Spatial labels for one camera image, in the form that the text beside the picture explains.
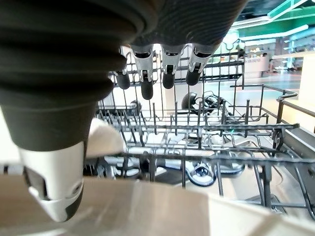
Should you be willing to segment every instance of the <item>rack tine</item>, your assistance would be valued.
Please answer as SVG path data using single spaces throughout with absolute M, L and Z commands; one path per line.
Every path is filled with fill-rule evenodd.
M 182 158 L 182 188 L 186 188 L 186 160 L 185 160 L 186 150 L 183 149 L 183 158 Z
M 125 117 L 125 119 L 127 120 L 128 125 L 131 127 L 130 120 L 129 120 L 129 118 L 127 117 L 125 111 L 124 111 L 124 117 Z M 132 135 L 132 137 L 133 137 L 134 143 L 137 144 L 137 140 L 136 140 L 136 136 L 135 136 L 135 134 L 134 134 L 133 128 L 130 128 L 130 131 L 131 131 L 131 135 Z
M 159 74 L 159 86 L 161 88 L 162 118 L 164 118 L 164 105 L 163 105 L 163 93 L 162 93 L 162 74 L 163 74 L 163 71 L 161 70 L 161 72 Z
M 232 140 L 232 146 L 236 147 L 236 145 L 235 145 L 235 138 L 234 138 L 233 134 L 231 134 L 231 140 Z
M 138 128 L 138 133 L 139 133 L 139 136 L 140 136 L 140 143 L 141 143 L 141 146 L 145 146 L 144 142 L 143 142 L 143 132 L 142 132 L 142 127 L 141 125 L 139 124 L 139 128 Z
M 223 196 L 223 185 L 222 185 L 222 177 L 221 177 L 221 168 L 220 168 L 220 162 L 218 161 L 216 163 L 217 166 L 217 178 L 218 178 L 218 186 L 219 186 L 219 194 L 220 196 Z
M 175 102 L 175 135 L 177 135 L 177 101 Z
M 245 115 L 245 124 L 248 124 L 248 116 L 249 116 L 249 108 L 250 108 L 250 100 L 246 101 L 246 115 Z M 245 138 L 247 138 L 248 130 L 245 130 Z
M 260 195 L 260 199 L 261 199 L 261 205 L 264 206 L 265 205 L 265 198 L 264 198 L 264 190 L 262 188 L 262 184 L 260 181 L 260 176 L 259 176 L 259 170 L 257 165 L 254 165 L 254 172 L 255 172 L 255 177 L 256 177 L 256 181 L 257 181 L 257 185 L 258 185 L 258 190 L 259 190 L 259 195 Z
M 120 126 L 120 132 L 122 134 L 123 140 L 124 140 L 125 144 L 127 145 L 127 141 L 126 141 L 126 137 L 125 137 L 125 134 L 124 134 L 124 129 L 122 127 L 122 123 L 120 122 L 119 119 L 117 119 L 117 122 L 118 122 L 118 125 Z
M 126 110 L 127 110 L 126 93 L 125 93 L 125 90 L 124 90 L 124 89 L 123 89 L 123 92 L 124 92 L 125 107 L 126 107 Z
M 156 105 L 153 103 L 153 119 L 154 119 L 154 133 L 155 135 L 158 134 L 157 132 L 157 118 L 156 118 Z
M 156 167 L 156 159 L 153 157 L 153 155 L 149 155 L 150 162 L 149 162 L 149 171 L 150 171 L 150 182 L 155 181 L 155 167 Z
M 201 128 L 200 128 L 200 115 L 201 115 L 201 102 L 199 102 L 199 108 L 198 108 L 198 120 L 197 120 L 197 138 L 198 138 L 198 149 L 201 149 Z
M 111 124 L 114 124 L 114 122 L 112 121 L 112 118 L 111 118 L 111 115 L 110 115 L 109 110 L 107 110 L 107 113 L 108 113 L 108 118 L 109 118 L 110 123 L 111 123 Z
M 188 116 L 187 116 L 187 124 L 189 125 L 189 120 L 190 120 L 190 90 L 189 90 L 189 85 L 188 86 Z
M 146 119 L 144 118 L 142 111 L 140 111 L 139 114 L 141 114 L 141 117 L 142 117 L 142 120 L 143 120 L 143 125 L 146 127 L 147 126 Z
M 226 101 L 223 100 L 221 124 L 225 124 L 225 103 Z M 222 133 L 223 133 L 223 130 L 220 130 L 220 137 L 222 137 Z
M 264 184 L 264 199 L 265 207 L 271 208 L 271 191 L 270 191 L 270 181 L 271 181 L 271 165 L 266 164 L 262 166 L 262 179 Z
M 149 109 L 150 109 L 150 119 L 152 118 L 152 113 L 151 113 L 151 100 L 149 100 Z

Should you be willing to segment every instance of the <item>person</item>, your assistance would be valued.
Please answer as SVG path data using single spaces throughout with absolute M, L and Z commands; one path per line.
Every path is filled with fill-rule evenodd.
M 245 56 L 245 51 L 244 49 L 240 48 L 239 45 L 236 46 L 236 50 L 238 52 L 238 59 L 243 59 Z
M 267 56 L 268 56 L 268 53 L 263 53 L 262 54 L 263 58 L 266 58 Z

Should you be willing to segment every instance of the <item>green ceiling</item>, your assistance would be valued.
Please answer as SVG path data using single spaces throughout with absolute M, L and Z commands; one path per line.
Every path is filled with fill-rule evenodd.
M 287 12 L 275 21 L 244 29 L 239 29 L 240 37 L 285 32 L 302 25 L 315 24 L 315 6 L 297 8 Z

